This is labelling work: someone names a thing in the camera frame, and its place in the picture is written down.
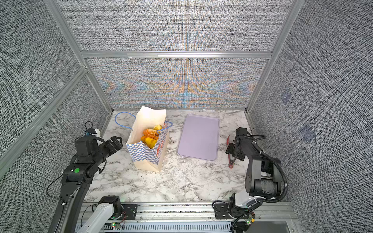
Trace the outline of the round orange bun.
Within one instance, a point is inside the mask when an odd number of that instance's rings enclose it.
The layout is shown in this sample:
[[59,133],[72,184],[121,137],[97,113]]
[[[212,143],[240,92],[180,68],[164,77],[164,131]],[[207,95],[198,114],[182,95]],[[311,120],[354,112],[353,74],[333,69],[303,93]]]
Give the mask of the round orange bun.
[[153,149],[154,146],[156,145],[157,143],[157,140],[153,139],[153,138],[150,138],[150,137],[146,137],[146,136],[142,136],[141,137],[141,141],[147,145],[150,149]]

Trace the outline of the brown glazed bread roll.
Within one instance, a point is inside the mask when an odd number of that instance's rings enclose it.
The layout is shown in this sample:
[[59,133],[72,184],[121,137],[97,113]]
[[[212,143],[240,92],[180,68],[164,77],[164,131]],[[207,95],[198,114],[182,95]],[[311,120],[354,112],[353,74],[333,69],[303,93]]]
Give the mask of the brown glazed bread roll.
[[155,140],[158,140],[159,138],[159,133],[157,132],[157,130],[154,130],[154,129],[145,129],[143,131],[143,135],[146,137],[153,138]]

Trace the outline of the red metal tongs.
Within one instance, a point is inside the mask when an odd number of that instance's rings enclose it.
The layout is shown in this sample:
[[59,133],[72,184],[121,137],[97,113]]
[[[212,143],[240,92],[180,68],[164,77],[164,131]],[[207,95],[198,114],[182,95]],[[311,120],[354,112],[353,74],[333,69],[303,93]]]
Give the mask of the red metal tongs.
[[228,155],[228,162],[229,162],[229,168],[230,169],[233,168],[233,165],[234,165],[234,163],[236,161],[236,158],[233,157],[233,155],[228,152],[228,148],[229,148],[230,143],[234,143],[234,138],[235,138],[235,135],[234,134],[230,134],[228,136],[227,140],[226,140],[227,149],[226,149],[225,153]]

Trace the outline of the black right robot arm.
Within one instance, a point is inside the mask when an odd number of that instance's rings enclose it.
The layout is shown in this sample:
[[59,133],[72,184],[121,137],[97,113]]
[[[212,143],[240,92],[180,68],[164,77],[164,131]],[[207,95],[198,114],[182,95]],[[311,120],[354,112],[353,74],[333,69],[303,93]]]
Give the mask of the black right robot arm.
[[288,181],[281,161],[269,156],[252,136],[237,136],[228,146],[236,159],[249,160],[245,189],[229,199],[228,213],[237,218],[247,215],[263,203],[281,202],[288,193]]

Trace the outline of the checkered paper bag blue handles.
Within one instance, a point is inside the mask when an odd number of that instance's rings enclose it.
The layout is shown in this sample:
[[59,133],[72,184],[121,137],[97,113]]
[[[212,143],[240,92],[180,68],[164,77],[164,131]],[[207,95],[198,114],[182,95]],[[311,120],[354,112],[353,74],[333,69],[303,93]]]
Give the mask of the checkered paper bag blue handles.
[[[118,121],[120,115],[130,115],[135,121],[129,127]],[[166,120],[165,109],[154,110],[141,107],[136,115],[120,112],[115,115],[115,123],[131,133],[126,142],[131,159],[139,170],[160,172],[169,141],[169,131],[173,123]]]

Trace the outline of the ridged yellow bread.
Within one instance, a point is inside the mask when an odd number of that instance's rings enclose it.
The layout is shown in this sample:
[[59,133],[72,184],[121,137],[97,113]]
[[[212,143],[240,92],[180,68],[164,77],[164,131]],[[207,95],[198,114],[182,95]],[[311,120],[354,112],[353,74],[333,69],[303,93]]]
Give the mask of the ridged yellow bread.
[[156,125],[156,126],[154,126],[153,129],[156,130],[156,131],[159,131],[159,130],[162,130],[162,129],[163,129],[163,126],[161,126],[161,125]]

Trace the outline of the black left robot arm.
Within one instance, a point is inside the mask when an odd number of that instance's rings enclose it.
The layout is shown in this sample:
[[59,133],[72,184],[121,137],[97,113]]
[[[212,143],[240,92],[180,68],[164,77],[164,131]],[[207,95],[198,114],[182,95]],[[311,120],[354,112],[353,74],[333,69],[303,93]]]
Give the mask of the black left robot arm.
[[49,233],[73,233],[78,222],[79,211],[94,175],[102,172],[101,163],[123,148],[120,136],[105,141],[94,135],[83,136],[74,142],[76,154],[66,167],[61,179],[61,192]]

